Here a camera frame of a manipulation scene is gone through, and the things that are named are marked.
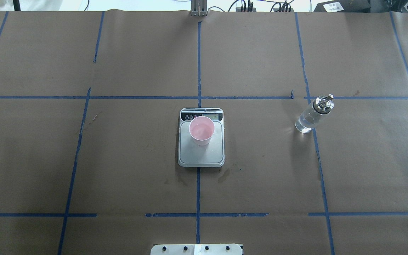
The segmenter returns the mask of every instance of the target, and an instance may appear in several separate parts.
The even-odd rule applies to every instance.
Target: white label
[[[340,2],[329,3],[323,6],[327,12],[336,12],[336,11],[344,10]]]

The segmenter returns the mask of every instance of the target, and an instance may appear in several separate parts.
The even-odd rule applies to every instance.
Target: metal bracket
[[[207,0],[191,0],[191,16],[207,16]]]
[[[154,245],[151,255],[243,255],[243,245],[238,244],[183,244]]]

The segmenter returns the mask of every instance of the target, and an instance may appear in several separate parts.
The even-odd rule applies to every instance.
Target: scale platform
[[[188,131],[193,118],[212,119],[215,132],[209,144],[197,145]],[[225,126],[220,108],[183,108],[179,116],[177,162],[186,168],[219,168],[225,163]]]

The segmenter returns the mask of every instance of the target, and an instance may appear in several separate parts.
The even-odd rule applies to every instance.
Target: pink plastic cup
[[[188,127],[193,141],[197,145],[206,145],[210,142],[210,139],[214,135],[215,125],[214,122],[206,116],[199,116],[191,121]]]

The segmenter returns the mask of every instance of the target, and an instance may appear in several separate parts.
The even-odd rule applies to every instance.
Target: glass bottle
[[[302,133],[311,132],[333,109],[333,95],[317,97],[301,113],[295,122],[295,127]]]

